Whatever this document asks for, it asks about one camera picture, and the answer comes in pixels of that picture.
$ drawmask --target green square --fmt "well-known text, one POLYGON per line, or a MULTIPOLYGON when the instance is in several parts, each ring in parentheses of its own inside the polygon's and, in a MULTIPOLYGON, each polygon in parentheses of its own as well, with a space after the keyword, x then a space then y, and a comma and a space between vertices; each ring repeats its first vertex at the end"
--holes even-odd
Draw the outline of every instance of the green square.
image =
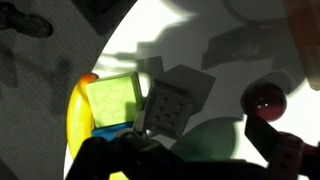
POLYGON ((134 121, 142 109, 139 77, 135 72, 101 78, 86 88, 97 128, 134 121))

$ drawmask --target gray object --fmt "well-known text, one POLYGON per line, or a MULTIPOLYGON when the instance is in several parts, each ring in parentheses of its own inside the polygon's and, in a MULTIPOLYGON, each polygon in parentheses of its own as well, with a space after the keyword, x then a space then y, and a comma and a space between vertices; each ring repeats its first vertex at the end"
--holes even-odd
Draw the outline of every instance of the gray object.
POLYGON ((182 89, 155 80, 145 105, 146 129, 167 137, 181 137, 195 101, 182 89))

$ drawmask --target dark red ball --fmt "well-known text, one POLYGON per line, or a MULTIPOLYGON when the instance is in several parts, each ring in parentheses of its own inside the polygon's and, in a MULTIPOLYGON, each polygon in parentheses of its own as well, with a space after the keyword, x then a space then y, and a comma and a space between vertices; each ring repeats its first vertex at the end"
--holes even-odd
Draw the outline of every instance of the dark red ball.
POLYGON ((249 86, 241 97, 241 106, 245 114, 255 115, 272 122, 279 119, 287 108, 285 93, 272 83, 249 86))

